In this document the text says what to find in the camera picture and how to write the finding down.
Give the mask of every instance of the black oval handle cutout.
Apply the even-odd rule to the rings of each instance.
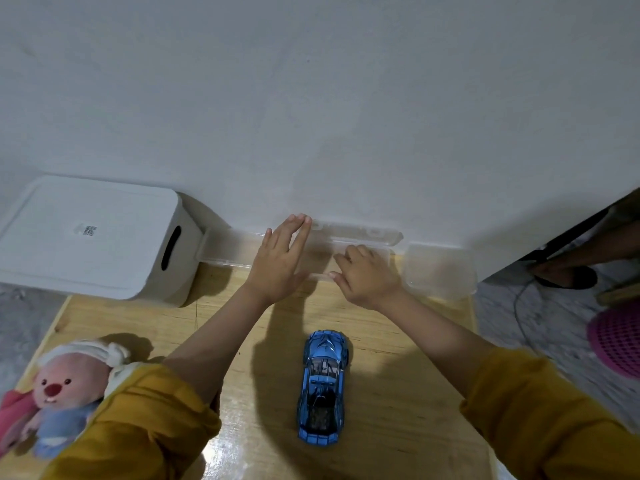
[[[164,256],[162,256],[162,264],[160,265],[163,271],[166,271],[166,269],[169,267],[169,259],[171,259],[171,253],[173,252],[175,243],[178,242],[178,238],[180,237],[181,233],[182,229],[180,228],[180,226],[176,226],[176,228],[173,230],[173,234],[171,234],[171,237],[169,238],[169,242],[166,243]]]

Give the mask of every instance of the black cable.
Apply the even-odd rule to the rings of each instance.
[[[520,318],[518,316],[518,300],[520,299],[520,297],[522,296],[522,294],[524,293],[524,291],[526,291],[527,288],[529,288],[529,286],[531,286],[534,282],[535,282],[535,278],[532,279],[531,281],[529,281],[526,285],[524,285],[522,287],[522,289],[520,291],[518,291],[516,298],[513,300],[513,316],[516,318],[516,323],[518,324],[518,328],[520,329],[520,332],[522,334],[522,336],[524,337],[527,345],[529,346],[529,348],[531,350],[533,350],[533,352],[537,355],[540,356],[540,353],[538,352],[538,350],[533,346],[533,344],[531,343],[530,339],[528,338],[527,334],[524,332],[524,328],[522,327],[522,323],[520,323]]]

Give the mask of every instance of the pink plush toy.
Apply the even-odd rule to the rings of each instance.
[[[23,438],[37,431],[36,456],[55,457],[84,431],[104,396],[112,368],[128,358],[129,351],[116,343],[76,340],[38,359],[33,398],[40,411],[23,430]]]
[[[0,458],[20,442],[20,432],[38,412],[31,391],[7,392],[0,403]]]

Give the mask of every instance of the black sandal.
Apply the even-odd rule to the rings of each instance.
[[[562,288],[565,290],[587,290],[598,283],[598,274],[589,266],[573,268],[573,282],[571,286],[560,286],[543,278],[534,276],[535,280],[547,288]]]

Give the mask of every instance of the wooden tabletop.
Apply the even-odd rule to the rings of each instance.
[[[135,360],[158,360],[201,326],[244,282],[247,271],[201,265],[183,308],[74,296],[60,310],[34,358],[75,339],[108,337]],[[429,302],[475,326],[472,300]],[[297,437],[302,350],[314,330],[350,341],[345,426],[338,444]],[[19,388],[28,390],[28,366]],[[215,479],[493,478],[493,457],[458,412],[460,395],[420,350],[383,316],[348,304],[328,282],[306,282],[260,318],[236,355],[221,396],[222,430],[188,474]],[[44,462],[17,451],[0,460],[0,479],[35,479]]]

